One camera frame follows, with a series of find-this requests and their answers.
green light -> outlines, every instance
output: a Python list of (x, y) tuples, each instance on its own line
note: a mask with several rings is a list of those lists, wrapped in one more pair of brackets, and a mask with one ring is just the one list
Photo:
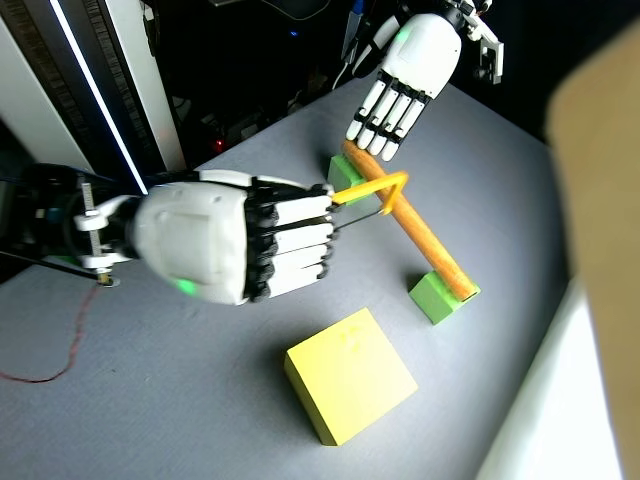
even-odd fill
[(194, 296), (196, 294), (196, 290), (198, 289), (198, 287), (196, 287), (196, 284), (191, 280), (185, 280), (183, 278), (176, 280), (176, 287), (178, 287), (181, 292), (191, 296)]
[(409, 38), (409, 29), (408, 28), (403, 28), (396, 35), (396, 40), (398, 42), (403, 42), (404, 43), (407, 40), (407, 38)]

yellow box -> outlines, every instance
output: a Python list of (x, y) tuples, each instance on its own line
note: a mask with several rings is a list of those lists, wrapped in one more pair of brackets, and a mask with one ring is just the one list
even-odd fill
[(342, 445), (418, 389), (366, 308), (290, 348), (284, 369), (325, 445)]

red wire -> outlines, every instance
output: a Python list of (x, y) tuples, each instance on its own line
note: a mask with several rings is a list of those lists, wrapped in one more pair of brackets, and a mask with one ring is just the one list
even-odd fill
[(23, 378), (16, 377), (14, 375), (9, 375), (8, 373), (4, 373), (0, 371), (0, 378), (4, 380), (11, 380), (12, 382), (21, 382), (21, 383), (47, 383), (55, 380), (56, 378), (61, 377), (73, 367), (73, 364), (76, 362), (76, 355), (78, 354), (78, 347), (80, 346), (80, 340), (84, 336), (84, 321), (87, 316), (87, 312), (89, 310), (89, 305), (91, 305), (91, 301), (98, 293), (99, 286), (94, 285), (91, 290), (87, 293), (87, 296), (84, 298), (82, 305), (80, 306), (80, 310), (78, 311), (78, 315), (76, 315), (75, 319), (75, 335), (73, 337), (73, 341), (71, 342), (71, 346), (69, 347), (69, 356), (67, 357), (67, 364), (64, 366), (62, 370), (60, 370), (55, 375), (47, 378), (39, 378), (39, 379), (31, 379), (31, 378)]

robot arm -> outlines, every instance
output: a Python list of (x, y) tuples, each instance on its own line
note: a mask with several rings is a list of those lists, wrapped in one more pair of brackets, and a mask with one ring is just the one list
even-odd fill
[[(490, 4), (485, 2), (480, 14)], [(492, 83), (499, 83), (502, 76), (504, 46), (480, 19), (471, 0), (442, 0), (430, 10), (411, 16), (401, 28), (398, 18), (407, 18), (406, 9), (388, 19), (354, 67), (355, 71), (395, 35), (376, 83), (346, 134), (359, 148), (380, 154), (385, 161), (395, 155), (425, 106), (451, 78), (460, 58), (460, 33), (466, 30), (471, 40), (481, 42), (476, 76)]]
[(185, 293), (232, 305), (326, 274), (330, 186), (223, 170), (165, 180), (140, 197), (78, 170), (34, 165), (8, 199), (0, 249), (70, 255), (105, 284), (116, 263), (140, 258)]

table surface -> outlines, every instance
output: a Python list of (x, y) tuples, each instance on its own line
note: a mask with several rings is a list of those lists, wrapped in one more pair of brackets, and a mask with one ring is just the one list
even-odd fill
[[(353, 81), (206, 164), (323, 182), (371, 79)], [(241, 307), (184, 296), (142, 262), (101, 290), (76, 366), (0, 381), (0, 469), (20, 478), (469, 479), (566, 287), (547, 148), (448, 86), (389, 170), (482, 293), (434, 327), (407, 294), (429, 265), (391, 217), (346, 228), (330, 276)], [(361, 203), (352, 215), (373, 208)], [(33, 267), (0, 287), (0, 368), (64, 364), (86, 280)], [(419, 385), (339, 448), (319, 443), (285, 350), (368, 307)]]

